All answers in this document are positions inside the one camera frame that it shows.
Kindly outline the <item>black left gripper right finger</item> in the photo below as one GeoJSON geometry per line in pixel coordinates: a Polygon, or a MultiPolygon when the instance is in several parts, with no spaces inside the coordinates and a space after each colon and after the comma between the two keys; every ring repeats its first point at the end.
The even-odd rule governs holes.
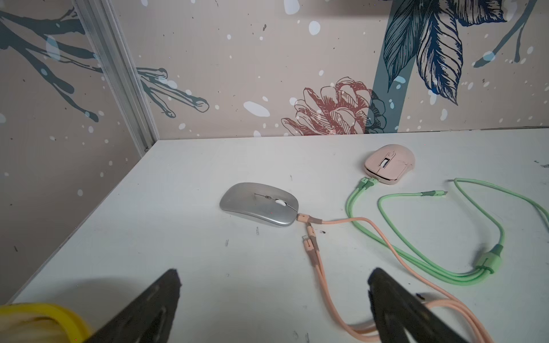
{"type": "Polygon", "coordinates": [[[377,268],[369,279],[371,312],[382,342],[464,342],[424,304],[377,268]]]}

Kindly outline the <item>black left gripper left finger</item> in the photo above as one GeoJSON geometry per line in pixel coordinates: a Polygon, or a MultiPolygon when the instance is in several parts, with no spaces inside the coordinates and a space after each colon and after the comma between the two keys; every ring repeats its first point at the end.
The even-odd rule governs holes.
{"type": "Polygon", "coordinates": [[[167,270],[87,341],[167,342],[177,311],[181,285],[177,270],[167,270]]]}

